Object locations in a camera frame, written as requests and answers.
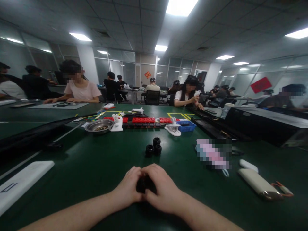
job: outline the pink shirt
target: pink shirt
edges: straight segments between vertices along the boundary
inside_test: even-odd
[[[66,85],[64,93],[73,95],[75,99],[80,100],[93,100],[95,96],[102,95],[96,84],[90,81],[85,88],[78,88],[72,81],[69,81]]]

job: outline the blue plastic box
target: blue plastic box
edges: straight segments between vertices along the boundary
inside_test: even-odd
[[[180,132],[192,132],[195,130],[195,127],[196,127],[196,125],[190,121],[178,121],[177,124],[179,125],[189,124],[189,126],[185,126],[185,127],[180,126],[178,128]]]

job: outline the workbench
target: workbench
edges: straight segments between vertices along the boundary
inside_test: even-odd
[[[104,114],[129,111],[136,105],[116,105]],[[0,121],[51,122],[91,114],[101,104],[89,104],[78,110],[43,110],[0,107]],[[149,117],[196,118],[187,109],[167,106],[143,106]],[[68,130],[74,127],[70,123]],[[146,145],[153,138],[161,139],[161,156],[145,158]],[[198,127],[193,132],[174,137],[165,129],[127,129],[93,136],[77,128],[59,142],[58,152],[43,151],[27,164],[0,180],[11,176],[33,161],[52,160],[52,167],[11,208],[0,217],[0,230],[17,230],[31,222],[73,204],[112,191],[132,166],[152,163],[166,170],[179,189],[195,197],[244,230],[307,230],[307,162],[308,155],[299,148],[277,148],[264,141],[235,143],[245,152],[231,158],[230,177],[221,171],[206,169],[195,151],[196,139],[209,139]],[[259,168],[269,183],[276,180],[288,187],[294,197],[284,201],[263,201],[238,175],[239,160],[244,159]],[[8,163],[1,173],[11,169]],[[164,214],[148,203],[133,204],[98,223],[93,230],[189,230],[178,217]]]

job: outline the gray mat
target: gray mat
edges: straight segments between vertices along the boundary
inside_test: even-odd
[[[40,105],[35,105],[33,107],[29,107],[29,108],[35,108],[35,109],[78,109],[81,108],[89,103],[76,103],[76,105],[68,105],[65,107],[56,107],[53,105],[56,105],[57,103],[53,103],[53,104],[40,104]]]

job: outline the black cylinder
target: black cylinder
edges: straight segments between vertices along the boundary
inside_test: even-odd
[[[146,157],[151,157],[154,153],[154,146],[149,144],[147,145],[146,149],[145,149],[145,156]]]
[[[160,144],[160,138],[155,137],[155,138],[153,139],[153,146],[155,147],[155,146],[158,145],[158,144]]]
[[[160,154],[161,154],[161,146],[159,144],[155,146],[154,154],[155,154],[155,156],[160,156]]]

